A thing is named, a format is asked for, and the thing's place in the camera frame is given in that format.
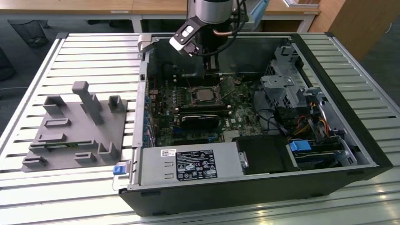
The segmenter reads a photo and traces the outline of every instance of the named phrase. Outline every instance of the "wooden desk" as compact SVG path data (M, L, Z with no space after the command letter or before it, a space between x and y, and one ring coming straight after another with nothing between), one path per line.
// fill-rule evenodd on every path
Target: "wooden desk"
M322 0L311 32L332 32L362 60L400 13L400 0Z
M134 0L0 0L6 19L131 19Z
M143 32L142 20L186 19L187 0L134 0L132 23L135 32ZM290 8L283 0L271 0L263 20L300 20L299 32L307 32L315 15L320 14L318 8Z

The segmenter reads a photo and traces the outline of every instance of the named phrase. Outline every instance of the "power supply label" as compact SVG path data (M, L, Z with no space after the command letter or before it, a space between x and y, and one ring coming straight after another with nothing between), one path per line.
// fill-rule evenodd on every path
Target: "power supply label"
M176 152L175 158L179 181L219 177L212 150Z

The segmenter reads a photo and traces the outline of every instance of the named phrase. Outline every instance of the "blue latch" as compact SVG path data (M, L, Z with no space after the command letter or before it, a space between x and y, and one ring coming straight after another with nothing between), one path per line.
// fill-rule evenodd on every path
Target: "blue latch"
M290 143L290 149L292 151L310 151L311 150L311 144L308 141L294 141Z
M114 175L124 175L127 174L127 166L126 165L116 165L112 170Z

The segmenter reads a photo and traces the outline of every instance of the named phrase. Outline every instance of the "black cable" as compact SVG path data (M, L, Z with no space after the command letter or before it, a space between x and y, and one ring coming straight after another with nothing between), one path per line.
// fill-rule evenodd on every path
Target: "black cable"
M190 1L191 0L187 0L187 19L188 19L188 16L190 16Z
M244 2L244 1L242 1L242 2L243 2L244 12L247 12L246 2ZM226 43L218 50L215 50L214 52L211 52L211 53L198 53L198 54L196 54L198 56L207 57L207 56L216 55L216 54L219 54L220 52L223 52L223 51L234 44L234 41L235 41L236 36L238 36L238 32L239 32L239 31L242 30L242 28L244 27L244 24L246 24L246 18L247 18L247 17L246 17L246 14L244 14L243 22L242 22L239 28L238 28L235 31L232 31L234 37L227 41L227 43Z
M238 5L238 23L236 23L236 27L235 28L238 29L239 26L240 26L240 14L242 14L239 0L236 0L236 5Z

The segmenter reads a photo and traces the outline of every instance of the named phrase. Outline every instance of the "metal bracket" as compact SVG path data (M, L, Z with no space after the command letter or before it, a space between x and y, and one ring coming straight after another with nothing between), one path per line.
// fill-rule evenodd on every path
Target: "metal bracket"
M140 53L144 53L150 49L152 49L152 34L143 33L143 34L139 35L138 48L139 48Z

